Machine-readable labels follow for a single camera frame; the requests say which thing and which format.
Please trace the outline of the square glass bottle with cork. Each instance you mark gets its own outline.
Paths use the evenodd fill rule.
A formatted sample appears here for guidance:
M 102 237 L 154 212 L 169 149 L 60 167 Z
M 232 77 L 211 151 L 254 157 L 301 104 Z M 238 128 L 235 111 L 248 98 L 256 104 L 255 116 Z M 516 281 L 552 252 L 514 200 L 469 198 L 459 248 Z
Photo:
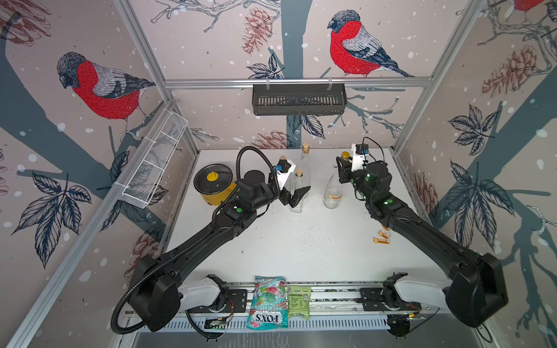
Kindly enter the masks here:
M 290 164 L 288 163 L 285 155 L 280 156 L 278 166 L 281 168 L 281 171 L 286 171 L 290 167 Z

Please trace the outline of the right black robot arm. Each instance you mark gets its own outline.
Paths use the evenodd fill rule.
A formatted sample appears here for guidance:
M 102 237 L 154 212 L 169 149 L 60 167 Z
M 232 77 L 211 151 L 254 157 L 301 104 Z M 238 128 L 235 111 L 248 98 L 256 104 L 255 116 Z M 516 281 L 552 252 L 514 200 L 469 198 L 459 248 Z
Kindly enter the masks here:
M 352 169 L 353 157 L 336 158 L 339 182 L 350 183 L 371 218 L 400 234 L 438 265 L 445 281 L 412 280 L 395 273 L 383 283 L 382 299 L 390 309 L 412 302 L 449 310 L 468 327 L 478 327 L 507 306 L 509 296 L 499 259 L 479 253 L 449 239 L 421 219 L 390 191 L 392 176 L 384 161 Z

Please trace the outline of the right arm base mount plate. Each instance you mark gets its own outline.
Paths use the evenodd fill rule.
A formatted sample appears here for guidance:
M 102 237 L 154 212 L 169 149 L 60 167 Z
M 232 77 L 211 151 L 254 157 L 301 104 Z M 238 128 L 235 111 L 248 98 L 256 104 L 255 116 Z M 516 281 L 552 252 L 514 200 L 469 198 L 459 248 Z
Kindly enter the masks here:
M 395 285 L 397 281 L 407 276 L 407 273 L 394 273 L 381 283 L 380 287 L 361 288 L 361 298 L 357 303 L 362 304 L 366 312 L 409 311 L 419 313 L 422 306 L 418 302 L 406 302 L 398 294 Z

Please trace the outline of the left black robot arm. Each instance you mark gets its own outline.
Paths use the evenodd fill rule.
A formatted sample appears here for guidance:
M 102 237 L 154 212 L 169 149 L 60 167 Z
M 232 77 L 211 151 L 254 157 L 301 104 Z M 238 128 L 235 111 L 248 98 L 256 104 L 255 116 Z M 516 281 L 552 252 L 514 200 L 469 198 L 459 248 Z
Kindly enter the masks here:
M 310 191 L 303 186 L 289 192 L 284 185 L 294 164 L 281 159 L 273 165 L 254 146 L 239 151 L 235 169 L 235 188 L 216 207 L 204 229 L 158 258 L 147 255 L 137 263 L 132 283 L 110 319 L 114 333 L 130 334 L 144 326 L 152 332 L 161 330 L 185 303 L 187 297 L 179 288 L 199 264 L 260 218 L 261 207 L 277 200 L 296 207 Z

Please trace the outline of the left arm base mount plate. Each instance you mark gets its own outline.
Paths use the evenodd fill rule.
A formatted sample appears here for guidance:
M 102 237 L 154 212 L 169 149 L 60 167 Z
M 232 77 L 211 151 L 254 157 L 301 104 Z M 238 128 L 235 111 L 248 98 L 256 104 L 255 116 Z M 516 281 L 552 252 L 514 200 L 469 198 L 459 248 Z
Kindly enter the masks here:
M 246 289 L 231 288 L 229 284 L 214 274 L 208 275 L 205 280 L 212 281 L 219 293 L 211 304 L 198 306 L 191 309 L 193 313 L 244 313 L 247 308 Z

